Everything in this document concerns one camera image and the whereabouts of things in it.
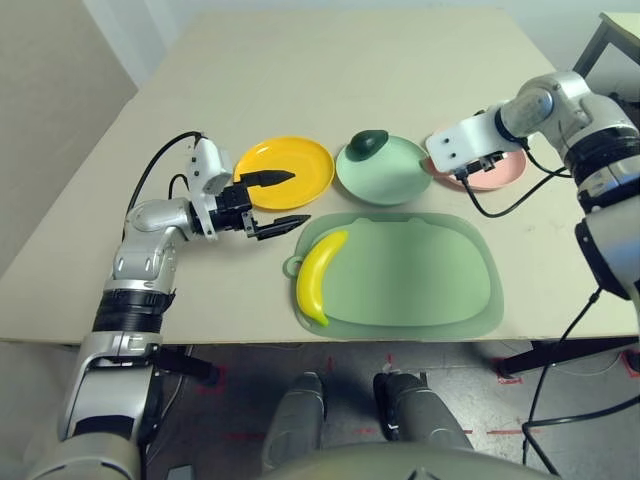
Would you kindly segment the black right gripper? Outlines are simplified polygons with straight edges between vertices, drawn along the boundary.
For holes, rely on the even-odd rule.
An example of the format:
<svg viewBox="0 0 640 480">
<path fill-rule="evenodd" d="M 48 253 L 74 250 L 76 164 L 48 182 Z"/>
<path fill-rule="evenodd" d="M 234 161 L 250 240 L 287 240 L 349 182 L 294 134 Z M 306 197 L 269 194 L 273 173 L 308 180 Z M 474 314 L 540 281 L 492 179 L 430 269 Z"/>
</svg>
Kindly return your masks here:
<svg viewBox="0 0 640 480">
<path fill-rule="evenodd" d="M 453 171 L 454 175 L 472 175 L 476 172 L 491 171 L 496 167 L 496 163 L 503 160 L 502 152 L 494 152 L 489 155 L 480 157 L 479 159 L 472 160 L 470 163 L 465 164 Z"/>
</svg>

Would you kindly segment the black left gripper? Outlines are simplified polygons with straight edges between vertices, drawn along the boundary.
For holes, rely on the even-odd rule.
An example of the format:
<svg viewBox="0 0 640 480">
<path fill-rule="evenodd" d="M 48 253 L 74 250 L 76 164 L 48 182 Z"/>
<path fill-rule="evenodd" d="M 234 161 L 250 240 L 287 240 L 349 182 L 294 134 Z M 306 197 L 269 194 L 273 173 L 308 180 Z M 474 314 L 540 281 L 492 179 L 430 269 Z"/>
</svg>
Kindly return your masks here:
<svg viewBox="0 0 640 480">
<path fill-rule="evenodd" d="M 225 187 L 215 197 L 216 207 L 209 212 L 216 233 L 244 231 L 258 241 L 284 235 L 307 222 L 310 215 L 288 215 L 260 226 L 253 218 L 253 205 L 248 187 L 270 187 L 293 179 L 295 174 L 286 170 L 260 170 L 240 175 L 240 183 Z"/>
</svg>

